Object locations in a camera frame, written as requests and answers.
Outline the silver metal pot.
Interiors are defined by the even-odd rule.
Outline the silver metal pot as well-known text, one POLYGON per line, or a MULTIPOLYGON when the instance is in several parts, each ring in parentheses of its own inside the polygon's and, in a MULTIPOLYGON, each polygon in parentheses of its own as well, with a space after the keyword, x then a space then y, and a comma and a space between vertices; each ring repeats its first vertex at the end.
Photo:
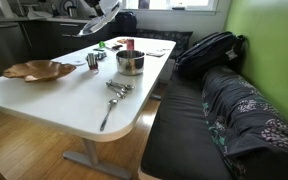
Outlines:
POLYGON ((145 53, 137 50, 121 50, 116 53, 117 70, 122 75, 134 76, 144 71, 145 53))

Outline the brown leaf-shaped bowl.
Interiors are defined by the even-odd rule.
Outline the brown leaf-shaped bowl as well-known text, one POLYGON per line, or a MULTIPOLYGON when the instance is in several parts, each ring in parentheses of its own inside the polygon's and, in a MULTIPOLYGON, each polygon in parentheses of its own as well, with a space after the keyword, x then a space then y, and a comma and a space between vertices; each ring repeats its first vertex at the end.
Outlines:
POLYGON ((64 77, 76 69, 75 65, 51 60, 32 60, 12 65, 3 71, 7 78, 23 78, 25 82, 46 82, 64 77))

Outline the silver measuring spoon set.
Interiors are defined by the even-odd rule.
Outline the silver measuring spoon set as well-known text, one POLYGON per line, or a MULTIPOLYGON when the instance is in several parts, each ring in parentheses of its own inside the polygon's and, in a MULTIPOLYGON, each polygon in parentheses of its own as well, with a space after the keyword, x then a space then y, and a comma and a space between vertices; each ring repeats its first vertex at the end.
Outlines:
POLYGON ((106 82, 107 87, 116 93, 116 95, 119 98, 124 99, 126 97, 126 94, 129 91, 132 91, 134 89, 134 86, 129 84, 121 84, 117 82, 113 82, 112 80, 109 80, 106 82))

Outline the long silver spoon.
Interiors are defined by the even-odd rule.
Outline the long silver spoon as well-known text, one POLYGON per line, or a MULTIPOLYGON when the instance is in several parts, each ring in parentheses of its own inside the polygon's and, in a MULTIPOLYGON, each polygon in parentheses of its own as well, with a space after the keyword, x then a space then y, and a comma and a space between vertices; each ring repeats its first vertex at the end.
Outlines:
POLYGON ((104 119, 103 119, 103 121, 102 121, 102 123, 101 123, 100 131, 104 131, 105 126, 106 126, 106 123, 107 123, 107 121, 108 121, 109 114, 110 114, 112 108, 113 108, 117 103, 118 103, 118 100, 117 100, 117 99, 111 99, 111 100, 109 100, 109 103, 108 103, 108 104, 109 104, 109 106, 108 106, 108 111, 107 111, 107 113, 106 113, 106 115, 105 115, 105 117, 104 117, 104 119))

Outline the white paper card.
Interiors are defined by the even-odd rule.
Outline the white paper card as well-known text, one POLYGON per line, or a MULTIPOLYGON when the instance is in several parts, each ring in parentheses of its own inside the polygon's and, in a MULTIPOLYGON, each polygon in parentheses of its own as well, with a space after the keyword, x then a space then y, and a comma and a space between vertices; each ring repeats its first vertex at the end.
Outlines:
POLYGON ((162 57, 163 55, 165 55, 165 53, 159 52, 159 51, 157 51, 157 52, 147 51, 146 55, 147 56, 153 56, 153 57, 162 57))

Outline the red soda can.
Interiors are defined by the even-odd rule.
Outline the red soda can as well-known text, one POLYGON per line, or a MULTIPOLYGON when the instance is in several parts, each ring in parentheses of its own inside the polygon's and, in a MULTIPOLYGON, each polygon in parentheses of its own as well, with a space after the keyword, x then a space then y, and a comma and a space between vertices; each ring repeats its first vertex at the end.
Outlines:
POLYGON ((126 40, 126 48, 127 50, 134 50, 134 39, 129 38, 126 40))

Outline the small glass with red base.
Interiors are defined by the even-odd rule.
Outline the small glass with red base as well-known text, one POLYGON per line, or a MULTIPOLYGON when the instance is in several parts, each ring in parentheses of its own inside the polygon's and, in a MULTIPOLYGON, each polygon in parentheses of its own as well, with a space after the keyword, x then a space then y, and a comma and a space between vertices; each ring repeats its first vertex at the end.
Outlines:
POLYGON ((90 70, 97 70, 98 69, 98 63, 95 59, 95 55, 93 53, 89 53, 87 55, 87 62, 90 70))

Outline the green small object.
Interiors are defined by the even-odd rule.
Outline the green small object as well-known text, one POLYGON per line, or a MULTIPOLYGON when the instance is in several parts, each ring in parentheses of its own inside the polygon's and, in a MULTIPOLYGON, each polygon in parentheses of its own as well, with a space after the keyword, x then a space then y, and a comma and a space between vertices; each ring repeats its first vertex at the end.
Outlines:
POLYGON ((104 41, 100 41, 100 42, 99 42, 99 47, 100 47, 100 48, 105 47, 105 42, 104 42, 104 41))

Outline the patterned back pillow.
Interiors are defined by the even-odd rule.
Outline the patterned back pillow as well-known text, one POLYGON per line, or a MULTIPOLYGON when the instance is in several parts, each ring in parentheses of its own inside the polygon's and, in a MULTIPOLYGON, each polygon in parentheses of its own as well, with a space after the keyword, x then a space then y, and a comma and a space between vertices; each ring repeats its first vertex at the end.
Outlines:
POLYGON ((158 31, 150 29, 138 29, 136 36, 142 38, 151 38, 151 39, 162 39, 162 40, 171 40, 176 43, 173 48, 170 58, 176 59, 182 52, 185 52, 188 49, 190 37, 192 36, 192 31, 158 31))

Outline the black sofa seat cushion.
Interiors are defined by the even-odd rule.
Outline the black sofa seat cushion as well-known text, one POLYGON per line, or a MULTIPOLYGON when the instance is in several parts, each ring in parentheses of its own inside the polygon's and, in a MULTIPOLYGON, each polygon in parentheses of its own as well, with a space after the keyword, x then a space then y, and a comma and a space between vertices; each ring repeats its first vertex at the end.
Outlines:
POLYGON ((208 130, 199 80, 171 77, 139 174, 148 180, 233 180, 208 130))

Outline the grey table leg base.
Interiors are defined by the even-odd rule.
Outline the grey table leg base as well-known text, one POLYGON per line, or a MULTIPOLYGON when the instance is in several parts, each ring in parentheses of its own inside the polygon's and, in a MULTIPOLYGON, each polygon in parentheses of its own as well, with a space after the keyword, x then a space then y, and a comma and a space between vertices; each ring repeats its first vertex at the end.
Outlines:
POLYGON ((83 138, 83 143, 86 150, 85 154, 73 151, 65 151, 63 153, 63 158, 87 166, 96 171, 121 178, 123 180, 131 180, 132 173, 129 170, 108 162, 101 161, 98 158, 94 141, 83 138))

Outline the black backpack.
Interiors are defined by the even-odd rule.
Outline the black backpack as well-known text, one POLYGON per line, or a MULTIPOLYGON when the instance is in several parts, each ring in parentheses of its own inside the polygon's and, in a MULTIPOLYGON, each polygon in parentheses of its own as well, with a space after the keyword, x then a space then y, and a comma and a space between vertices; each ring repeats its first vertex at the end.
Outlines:
POLYGON ((212 33, 181 53, 174 71, 181 77, 197 79, 213 66, 236 60, 245 42, 244 35, 230 31, 212 33))

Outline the dark floral cushion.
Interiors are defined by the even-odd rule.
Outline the dark floral cushion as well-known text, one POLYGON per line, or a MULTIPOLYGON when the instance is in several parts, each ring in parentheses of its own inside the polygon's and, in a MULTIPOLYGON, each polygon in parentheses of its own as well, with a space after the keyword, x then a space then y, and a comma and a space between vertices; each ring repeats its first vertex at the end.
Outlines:
POLYGON ((237 180, 288 180, 288 123, 248 81, 226 66, 202 78, 202 106, 221 157, 237 180))

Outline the dark kitchen cabinet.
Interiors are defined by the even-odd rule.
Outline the dark kitchen cabinet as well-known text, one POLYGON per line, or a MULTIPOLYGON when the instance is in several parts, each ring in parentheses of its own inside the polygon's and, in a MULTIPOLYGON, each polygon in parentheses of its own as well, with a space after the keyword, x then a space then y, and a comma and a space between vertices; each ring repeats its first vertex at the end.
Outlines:
POLYGON ((8 67, 29 60, 50 60, 113 37, 114 23, 95 34, 79 36, 85 22, 0 22, 0 76, 8 67))

